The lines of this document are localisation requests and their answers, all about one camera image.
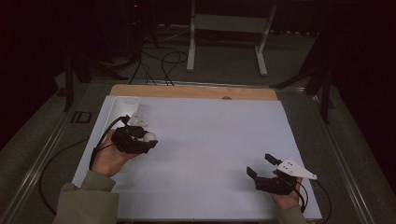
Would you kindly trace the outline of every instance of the wooden board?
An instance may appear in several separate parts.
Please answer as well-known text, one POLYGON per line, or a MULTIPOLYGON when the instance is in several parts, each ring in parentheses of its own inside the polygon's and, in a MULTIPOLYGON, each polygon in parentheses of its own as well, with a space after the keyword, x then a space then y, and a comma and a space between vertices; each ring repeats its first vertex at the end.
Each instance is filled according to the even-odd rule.
POLYGON ((203 99, 267 100, 277 101, 276 93, 271 89, 203 87, 203 86, 147 86, 115 85, 110 95, 147 96, 203 99))

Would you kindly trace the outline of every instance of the metal stand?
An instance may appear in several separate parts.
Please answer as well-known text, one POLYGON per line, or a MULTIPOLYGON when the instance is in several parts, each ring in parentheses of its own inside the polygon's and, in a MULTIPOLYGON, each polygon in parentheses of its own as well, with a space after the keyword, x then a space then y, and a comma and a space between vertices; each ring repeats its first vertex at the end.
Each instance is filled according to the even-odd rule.
POLYGON ((262 51, 270 32, 273 17, 275 15, 276 6, 272 6, 270 14, 267 18, 250 18, 250 17, 233 17, 195 14, 195 0, 191 0, 191 29, 190 29, 190 48, 187 60, 187 71, 194 70, 195 60, 195 30, 216 30, 216 31, 234 31, 262 34, 262 42, 256 46, 257 63, 260 69, 260 75, 266 77, 268 75, 265 66, 262 51))

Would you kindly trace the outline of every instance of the black cable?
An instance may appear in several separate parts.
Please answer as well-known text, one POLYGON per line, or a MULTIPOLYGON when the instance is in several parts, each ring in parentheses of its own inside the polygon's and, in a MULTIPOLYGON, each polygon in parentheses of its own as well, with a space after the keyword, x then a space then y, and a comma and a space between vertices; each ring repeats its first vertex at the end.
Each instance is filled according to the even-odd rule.
POLYGON ((139 63, 137 64, 137 67, 134 70, 134 73, 132 74, 131 80, 129 80, 129 84, 130 85, 132 83, 132 80, 134 80, 134 77, 136 76, 137 71, 139 70, 140 64, 142 64, 142 51, 141 50, 140 50, 140 53, 139 53, 139 63))
POLYGON ((96 157, 96 154, 102 150, 102 148, 99 148, 100 145, 102 144, 103 140, 105 139, 106 135, 108 134, 108 132, 110 132, 111 128, 120 120, 122 119, 128 119, 129 117, 125 116, 125 117, 119 117, 115 120, 113 120, 113 122, 110 123, 110 125, 108 125, 108 127, 106 128, 105 132, 102 134, 102 136, 100 137, 100 140, 98 142, 98 144, 96 145, 96 147, 93 149, 92 154, 91 154, 91 159, 90 159, 90 169, 92 167, 93 164, 93 160, 96 157))
POLYGON ((306 191, 306 188, 304 187, 304 185, 303 185, 302 183, 300 183, 300 182, 298 182, 298 181, 297 181, 297 183, 300 184, 300 186, 303 187, 303 189, 304 189, 304 191, 305 191, 306 202, 305 202, 305 206, 304 206, 304 207, 306 208, 306 207, 308 206, 308 200, 309 200, 309 198, 308 198, 308 192, 306 191))
POLYGON ((299 190, 297 190, 297 188, 295 188, 289 181, 285 180, 284 178, 279 178, 280 180, 282 180, 283 182, 285 182, 286 184, 288 184, 289 186, 291 186, 293 188, 293 191, 296 192, 296 194, 299 196, 299 198, 301 199, 301 212, 303 213, 305 211, 305 208, 307 206, 307 203, 305 203, 304 197, 303 195, 300 193, 299 190))
POLYGON ((153 59, 156 59, 156 60, 161 61, 161 69, 163 70, 163 73, 164 73, 164 75, 165 75, 165 83, 166 83, 166 85, 169 85, 169 84, 168 84, 168 81, 169 81, 173 86, 175 86, 175 84, 172 82, 171 78, 169 77, 169 74, 176 68, 176 66, 177 66, 179 63, 184 63, 184 62, 186 62, 186 61, 188 60, 187 53, 181 52, 180 50, 177 50, 177 49, 174 49, 174 48, 162 48, 162 49, 172 49, 173 51, 166 53, 165 55, 163 55, 163 57, 162 57, 161 59, 158 58, 158 57, 155 57, 155 56, 153 56, 153 55, 151 55, 151 54, 148 54, 148 53, 146 53, 146 52, 144 52, 144 51, 142 51, 142 54, 145 54, 145 55, 147 55, 147 56, 149 56, 149 57, 151 57, 151 58, 153 58, 153 59), (177 55, 178 55, 177 61, 176 61, 176 62, 169 62, 169 61, 166 61, 165 58, 166 58, 167 56, 169 56, 170 54, 173 54, 173 53, 177 53, 177 55), (181 60, 181 55, 182 55, 182 54, 185 56, 185 59, 183 59, 183 60, 181 60), (165 69, 164 69, 164 64, 165 64, 165 63, 173 64, 173 67, 172 67, 168 72, 166 72, 165 69))
POLYGON ((142 67, 146 72, 146 83, 145 85, 149 84, 149 78, 151 79, 151 81, 154 83, 154 85, 157 85, 157 83, 155 82, 154 78, 149 74, 149 66, 145 63, 142 63, 142 67))
POLYGON ((175 84, 172 82, 171 78, 169 77, 169 74, 171 73, 172 70, 174 70, 176 68, 177 63, 174 63, 174 66, 168 72, 165 72, 165 68, 163 67, 163 64, 166 62, 166 60, 164 60, 164 58, 166 58, 166 56, 173 54, 173 53, 177 53, 177 55, 178 55, 177 63, 180 61, 180 58, 181 58, 180 51, 178 51, 178 50, 171 51, 171 52, 163 55, 163 59, 161 60, 161 69, 163 70, 163 73, 165 74, 166 85, 168 85, 168 80, 169 80, 169 82, 172 84, 172 86, 175 86, 175 84))
POLYGON ((43 172, 41 173, 40 177, 38 178, 38 191, 39 191, 39 193, 40 193, 40 197, 41 197, 41 199, 42 199, 44 205, 46 205, 46 206, 48 207, 48 209, 51 211, 51 213, 52 213, 54 216, 56 216, 55 209, 53 209, 53 208, 50 206, 50 203, 47 201, 47 199, 46 199, 46 197, 45 197, 45 195, 44 195, 43 189, 42 189, 42 182, 43 182, 44 173, 46 172, 46 170, 47 170, 48 166, 50 165, 50 163, 51 163, 56 157, 58 157, 61 153, 65 152, 67 149, 70 149, 70 148, 72 148, 72 147, 75 147, 75 146, 77 146, 77 145, 79 145, 79 144, 81 144, 81 143, 84 143, 84 142, 86 142, 86 141, 88 141, 88 138, 87 138, 87 139, 84 139, 84 140, 81 140, 81 141, 79 141, 79 142, 76 142, 75 144, 73 144, 73 145, 71 145, 71 146, 69 146, 69 147, 65 147, 65 148, 63 148, 62 150, 60 150, 59 152, 57 152, 55 155, 53 155, 53 156, 49 159, 49 161, 47 162, 47 164, 44 166, 43 172))
POLYGON ((332 200, 330 199, 329 193, 326 191, 326 189, 323 188, 323 186, 317 180, 314 181, 320 186, 321 189, 323 189, 323 192, 326 194, 327 200, 329 200, 329 215, 327 215, 326 219, 322 223, 325 224, 329 221, 330 216, 332 215, 332 200))

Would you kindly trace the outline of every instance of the tripod leg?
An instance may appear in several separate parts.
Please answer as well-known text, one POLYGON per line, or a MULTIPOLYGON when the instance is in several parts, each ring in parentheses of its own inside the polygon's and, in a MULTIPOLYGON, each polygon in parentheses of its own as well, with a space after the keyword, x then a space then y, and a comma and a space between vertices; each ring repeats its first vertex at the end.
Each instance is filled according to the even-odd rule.
POLYGON ((320 114, 326 123, 329 123, 328 112, 329 112, 331 81, 332 81, 332 73, 330 71, 326 71, 323 80, 322 100, 320 104, 320 114))
POLYGON ((315 74, 317 74, 320 71, 320 66, 314 67, 304 73, 299 73, 297 76, 291 77, 286 81, 283 81, 281 83, 278 83, 276 85, 270 85, 270 88, 273 89, 283 89, 287 86, 289 86, 290 84, 293 84, 296 81, 299 81, 305 77, 313 77, 315 74))

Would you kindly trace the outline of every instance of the sleeve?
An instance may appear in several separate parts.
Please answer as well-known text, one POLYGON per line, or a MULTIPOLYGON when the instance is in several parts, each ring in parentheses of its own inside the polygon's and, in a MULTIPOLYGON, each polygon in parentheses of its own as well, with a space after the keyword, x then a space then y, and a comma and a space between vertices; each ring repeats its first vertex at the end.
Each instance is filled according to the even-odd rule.
POLYGON ((92 171, 88 171, 80 189, 65 184, 52 224, 116 223, 119 194, 110 192, 115 184, 114 180, 92 171))
POLYGON ((279 210, 277 220, 279 224, 306 224, 300 206, 295 206, 287 210, 279 210))

